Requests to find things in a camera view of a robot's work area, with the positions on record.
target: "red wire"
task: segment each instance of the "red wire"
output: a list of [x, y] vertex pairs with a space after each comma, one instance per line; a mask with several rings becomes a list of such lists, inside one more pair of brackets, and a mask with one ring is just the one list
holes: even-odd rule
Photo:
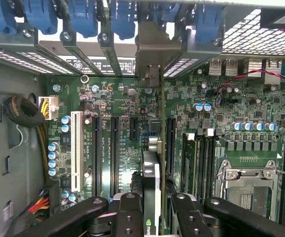
[[243, 75], [239, 75], [239, 76], [235, 76], [234, 78], [232, 78], [230, 81], [227, 81], [225, 83], [223, 83], [217, 90], [216, 92], [220, 92], [221, 88], [224, 87], [224, 86], [227, 86], [229, 85], [230, 83], [232, 83], [233, 81], [237, 80], [237, 79], [240, 79], [240, 78], [244, 78], [244, 77], [247, 77], [248, 74], [251, 74], [251, 73], [258, 73], [258, 72], [261, 72], [261, 73], [267, 73], [267, 74], [270, 74], [270, 75], [274, 75], [274, 76], [277, 76], [279, 78], [285, 78], [285, 76], [281, 75], [281, 74], [277, 74], [277, 73], [274, 73], [274, 72], [268, 72], [264, 69], [258, 69], [258, 70], [252, 70], [252, 71], [249, 71], [248, 73], [245, 73]]
[[39, 204], [30, 207], [29, 211], [34, 212], [35, 210], [39, 209], [40, 207], [46, 206], [49, 203], [48, 200], [49, 200], [49, 198], [46, 198], [45, 200], [43, 200]]

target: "blue plastic clip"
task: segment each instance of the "blue plastic clip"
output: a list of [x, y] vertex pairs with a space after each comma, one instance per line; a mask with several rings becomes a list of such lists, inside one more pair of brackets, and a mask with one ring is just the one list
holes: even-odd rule
[[16, 34], [15, 14], [7, 0], [0, 0], [0, 33], [4, 35]]
[[162, 2], [159, 5], [162, 8], [161, 20], [164, 22], [174, 22], [178, 10], [180, 9], [180, 3], [175, 3], [174, 6], [172, 6], [171, 3]]
[[207, 43], [217, 38], [222, 9], [221, 5], [196, 5], [196, 43]]
[[111, 1], [111, 29], [121, 40], [135, 36], [135, 2], [134, 1]]
[[44, 35], [57, 33], [58, 20], [52, 0], [25, 0], [24, 10], [31, 26]]
[[95, 12], [95, 1], [69, 0], [69, 14], [72, 28], [84, 38], [98, 35], [98, 21]]

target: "white pci slot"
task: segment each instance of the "white pci slot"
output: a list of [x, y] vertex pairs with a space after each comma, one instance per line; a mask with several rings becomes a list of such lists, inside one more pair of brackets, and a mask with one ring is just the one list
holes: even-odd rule
[[71, 190], [83, 188], [83, 112], [71, 112]]

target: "white power connector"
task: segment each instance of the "white power connector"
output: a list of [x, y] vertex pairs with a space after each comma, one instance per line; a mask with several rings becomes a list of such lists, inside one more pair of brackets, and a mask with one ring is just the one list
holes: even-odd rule
[[48, 101], [48, 115], [45, 117], [45, 120], [58, 120], [59, 106], [58, 106], [58, 97], [46, 97], [40, 96], [38, 98], [38, 107], [41, 104], [42, 99]]

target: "white connector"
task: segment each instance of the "white connector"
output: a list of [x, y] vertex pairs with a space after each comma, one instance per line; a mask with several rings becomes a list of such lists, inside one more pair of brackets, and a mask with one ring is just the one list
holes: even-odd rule
[[83, 112], [71, 112], [71, 190], [83, 188]]
[[58, 97], [46, 97], [46, 96], [40, 96], [38, 98], [38, 107], [41, 104], [42, 99], [48, 102], [48, 108], [46, 108], [46, 111], [48, 112], [45, 116], [45, 120], [58, 120], [58, 112], [59, 112], [59, 106], [58, 106]]

